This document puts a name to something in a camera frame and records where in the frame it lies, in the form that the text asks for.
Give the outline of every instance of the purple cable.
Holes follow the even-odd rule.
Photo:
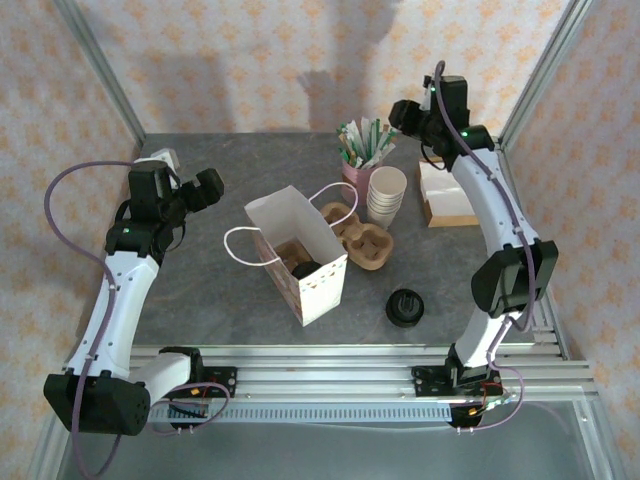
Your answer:
[[[476,165],[485,173],[485,175],[487,175],[487,178],[490,179],[491,183],[493,183],[493,185],[496,187],[496,189],[500,193],[500,196],[502,197],[502,200],[504,201],[504,204],[507,207],[507,210],[509,211],[509,216],[511,217],[511,222],[513,223],[514,230],[517,232],[518,238],[520,239],[520,243],[522,243],[524,254],[527,259],[527,270],[529,274],[529,301],[527,302],[527,307],[526,307],[527,313],[526,313],[524,325],[521,326],[515,319],[513,319],[510,316],[507,316],[507,318],[505,319],[505,323],[502,324],[502,327],[498,331],[496,338],[494,338],[493,342],[491,342],[491,345],[489,346],[489,350],[487,351],[487,363],[489,365],[489,368],[492,368],[497,371],[507,370],[515,374],[516,377],[518,377],[518,382],[520,384],[520,396],[518,397],[518,402],[516,403],[516,407],[513,409],[513,411],[509,415],[507,415],[506,418],[504,418],[503,420],[500,420],[499,422],[492,423],[491,425],[485,425],[485,426],[476,427],[473,429],[473,430],[487,430],[489,428],[503,425],[504,423],[509,421],[511,418],[513,418],[513,416],[516,413],[518,413],[518,410],[520,410],[520,408],[522,407],[522,402],[524,401],[524,379],[522,378],[522,374],[518,372],[518,370],[516,370],[515,368],[497,365],[493,359],[493,356],[495,351],[498,348],[498,345],[500,344],[504,336],[507,334],[508,323],[511,323],[520,332],[526,332],[529,330],[529,328],[531,328],[531,322],[533,320],[533,304],[535,302],[535,296],[536,296],[535,265],[533,263],[533,253],[531,252],[531,247],[529,246],[529,243],[527,242],[527,239],[524,236],[524,233],[522,233],[522,228],[520,227],[520,222],[518,221],[518,215],[516,214],[515,209],[513,208],[509,195],[507,195],[507,192],[502,186],[502,184],[498,181],[495,175],[493,175],[493,172],[491,171],[491,169],[487,165],[485,165],[485,163],[482,160],[480,160],[480,158],[473,152],[473,150],[471,150],[469,145],[467,145],[467,143],[464,141],[462,136],[458,133],[456,128],[453,126],[451,119],[449,118],[447,109],[444,104],[444,100],[442,99],[442,90],[440,86],[440,80],[442,77],[442,72],[444,71],[444,67],[445,67],[444,60],[440,60],[436,65],[436,71],[433,77],[433,83],[436,89],[436,100],[438,102],[438,107],[440,108],[440,113],[442,114],[444,123],[447,125],[449,132],[451,132],[451,135],[453,135],[456,142],[458,142],[458,144],[463,148],[463,150],[467,153],[467,155],[469,155],[473,159],[473,161],[476,163]]]
[[[220,410],[218,410],[215,415],[213,415],[211,418],[208,418],[207,420],[202,422],[197,427],[190,428],[189,431],[191,433],[193,433],[193,431],[198,429],[198,428],[202,428],[205,425],[210,424],[216,418],[218,418],[220,415],[222,415],[222,412],[224,412],[224,409],[227,408],[227,405],[229,405],[229,400],[231,400],[231,394],[229,393],[229,390],[227,390],[227,387],[225,387],[224,385],[221,385],[219,383],[215,383],[215,382],[187,383],[185,385],[180,385],[179,387],[176,387],[173,390],[171,390],[172,392],[179,392],[180,390],[191,390],[192,388],[204,388],[204,387],[219,388],[225,394],[226,398],[224,400],[224,405],[222,405]],[[179,405],[183,405],[183,406],[184,405],[195,405],[195,406],[201,406],[201,404],[199,404],[199,403],[176,402],[174,400],[160,400],[159,402],[154,403],[154,406],[155,405],[175,405],[175,406],[179,406]],[[180,433],[182,432],[182,429],[161,432],[159,430],[156,430],[154,427],[151,427],[151,431],[153,433],[155,433],[156,435],[159,435],[161,437],[172,437],[174,435],[180,435]]]
[[[80,255],[83,255],[84,257],[88,258],[92,262],[95,262],[98,265],[100,265],[100,267],[104,271],[106,280],[109,283],[109,299],[107,302],[107,308],[104,312],[104,317],[102,318],[102,322],[100,323],[100,328],[96,333],[96,337],[94,338],[93,343],[89,348],[89,353],[87,354],[87,358],[84,362],[82,372],[80,373],[80,378],[78,379],[78,386],[76,388],[76,394],[73,400],[73,411],[71,414],[71,440],[72,440],[72,446],[73,446],[73,454],[74,454],[76,463],[78,464],[78,469],[80,470],[80,473],[84,478],[89,480],[98,478],[102,474],[104,474],[104,472],[107,471],[107,469],[109,468],[109,465],[111,465],[111,462],[115,457],[116,450],[118,449],[118,445],[120,444],[120,439],[121,439],[121,435],[118,435],[116,437],[116,440],[113,443],[113,447],[111,448],[111,453],[109,453],[109,457],[107,458],[107,461],[104,463],[102,468],[98,471],[98,473],[96,473],[95,475],[92,475],[91,473],[89,473],[87,466],[85,465],[84,460],[82,458],[82,452],[80,451],[80,445],[79,445],[80,406],[82,403],[82,394],[84,393],[84,387],[87,381],[87,376],[89,375],[89,367],[91,366],[91,362],[95,357],[98,347],[100,346],[100,341],[102,340],[102,337],[104,336],[104,333],[106,332],[107,327],[109,326],[109,321],[111,320],[111,314],[113,313],[113,307],[116,301],[116,285],[115,285],[115,280],[113,278],[113,273],[111,273],[111,270],[109,269],[107,264],[104,262],[104,260],[92,254],[88,250],[85,250],[84,248],[76,245],[67,237],[65,237],[64,234],[60,231],[60,229],[56,225],[56,222],[53,219],[53,215],[51,214],[51,194],[53,193],[53,189],[56,187],[56,185],[60,183],[60,180],[62,180],[64,177],[66,177],[70,173],[75,172],[76,170],[80,170],[82,168],[108,166],[108,165],[131,167],[132,163],[117,162],[117,161],[79,163],[78,165],[69,167],[63,172],[61,172],[60,174],[58,174],[58,176],[54,178],[51,184],[47,187],[47,191],[44,194],[44,214],[47,217],[47,222],[49,223],[51,230],[53,230],[53,233],[55,233],[56,236],[62,241],[62,243],[64,243],[71,250],[73,250],[76,253],[79,253]]]

